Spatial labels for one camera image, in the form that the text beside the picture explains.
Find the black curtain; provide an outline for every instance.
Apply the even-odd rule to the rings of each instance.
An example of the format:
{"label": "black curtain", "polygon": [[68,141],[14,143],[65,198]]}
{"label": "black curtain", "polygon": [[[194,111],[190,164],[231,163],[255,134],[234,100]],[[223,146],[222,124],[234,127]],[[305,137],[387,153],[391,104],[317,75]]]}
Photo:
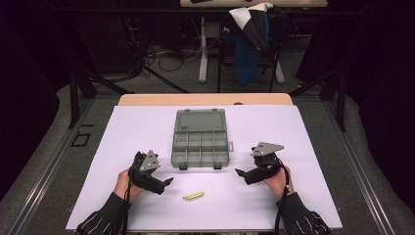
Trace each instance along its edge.
{"label": "black curtain", "polygon": [[33,1],[0,3],[0,129],[3,198],[52,124],[69,63]]}
{"label": "black curtain", "polygon": [[[180,0],[135,0],[138,9],[179,9]],[[180,18],[177,16],[140,17],[148,36],[173,49],[182,45]]]}
{"label": "black curtain", "polygon": [[[370,152],[395,193],[415,212],[415,17],[400,1],[370,1],[377,11],[363,45],[349,63],[346,93],[359,105]],[[359,10],[361,1],[330,1],[329,8]],[[298,77],[305,82],[339,62],[357,29],[355,21],[321,21],[310,41]]]}

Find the desk leg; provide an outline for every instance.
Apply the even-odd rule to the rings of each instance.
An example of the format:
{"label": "desk leg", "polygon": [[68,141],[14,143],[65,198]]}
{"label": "desk leg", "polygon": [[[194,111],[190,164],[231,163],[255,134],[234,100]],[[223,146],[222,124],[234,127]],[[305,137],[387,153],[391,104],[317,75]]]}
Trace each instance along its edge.
{"label": "desk leg", "polygon": [[72,129],[79,120],[79,102],[77,92],[77,78],[75,73],[69,79],[70,91],[70,124],[69,129]]}
{"label": "desk leg", "polygon": [[277,69],[275,71],[275,74],[277,74],[278,84],[284,84],[285,83],[285,78],[284,78],[283,71],[281,70],[281,63],[280,62],[278,62],[278,64],[277,64]]}
{"label": "desk leg", "polygon": [[339,91],[338,91],[338,104],[336,108],[336,121],[340,129],[342,130],[342,132],[346,132],[345,105],[346,105],[346,74],[341,74]]}
{"label": "desk leg", "polygon": [[201,23],[201,40],[202,40],[202,57],[201,57],[201,69],[199,71],[199,82],[207,82],[208,73],[208,51],[207,51],[207,32],[205,17],[202,17]]}

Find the white table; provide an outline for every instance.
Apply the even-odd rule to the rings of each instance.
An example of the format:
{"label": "white table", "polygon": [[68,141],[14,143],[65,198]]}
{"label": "white table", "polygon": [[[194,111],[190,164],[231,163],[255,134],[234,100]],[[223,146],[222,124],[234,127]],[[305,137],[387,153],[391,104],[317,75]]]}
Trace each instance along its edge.
{"label": "white table", "polygon": [[[142,106],[116,106],[100,146],[90,166],[83,189],[70,216],[67,229],[75,229],[91,212],[98,210],[114,189],[117,174],[130,167],[137,151],[152,149],[159,154],[161,167],[155,178],[174,180],[161,195],[147,192],[133,204],[128,229],[139,232],[231,232],[272,231],[277,213],[277,199],[263,183],[247,185],[235,168],[254,168],[251,147],[258,142],[281,144],[278,157],[292,169],[296,190],[305,205],[323,216],[328,226],[341,228],[339,215],[316,160],[299,110],[291,105],[247,105],[261,95],[274,102],[281,94],[191,94],[189,100],[226,98],[223,102],[243,101],[246,105],[226,106],[149,106],[151,97],[129,95],[120,102],[140,96]],[[154,104],[167,99],[183,100],[186,94],[162,95]],[[175,114],[182,109],[222,108],[226,112],[228,138],[234,144],[230,164],[221,170],[210,167],[173,168],[170,163]],[[183,196],[204,191],[192,202]]]}

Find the hand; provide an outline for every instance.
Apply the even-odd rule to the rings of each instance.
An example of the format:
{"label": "hand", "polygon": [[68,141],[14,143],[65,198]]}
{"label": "hand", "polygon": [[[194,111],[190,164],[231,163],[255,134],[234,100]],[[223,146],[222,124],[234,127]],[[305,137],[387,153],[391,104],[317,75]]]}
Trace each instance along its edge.
{"label": "hand", "polygon": [[[285,168],[287,169],[290,176],[289,191],[287,194],[288,196],[290,194],[295,193],[296,191],[294,191],[293,181],[291,180],[291,171],[286,165]],[[286,187],[285,170],[282,167],[280,167],[280,169],[274,176],[264,179],[263,182],[266,185],[268,185],[269,189],[275,194],[275,196],[281,199],[283,197],[284,189]]]}
{"label": "hand", "polygon": [[[118,180],[116,181],[114,193],[120,198],[124,199],[125,191],[128,189],[128,171],[129,168],[120,172],[118,175]],[[132,185],[130,189],[130,198],[129,202],[132,203],[134,200],[144,191],[145,189],[139,188],[136,185]]]}

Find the black sleeve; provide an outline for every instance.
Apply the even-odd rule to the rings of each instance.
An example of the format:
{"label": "black sleeve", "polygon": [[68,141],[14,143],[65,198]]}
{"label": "black sleeve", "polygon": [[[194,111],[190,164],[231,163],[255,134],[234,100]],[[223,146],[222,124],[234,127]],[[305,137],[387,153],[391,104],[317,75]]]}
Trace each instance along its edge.
{"label": "black sleeve", "polygon": [[77,226],[76,234],[118,234],[126,210],[125,201],[112,193],[99,211]]}
{"label": "black sleeve", "polygon": [[288,196],[285,203],[282,217],[284,228],[288,234],[332,234],[320,215],[315,211],[309,211],[305,207],[298,193]]}

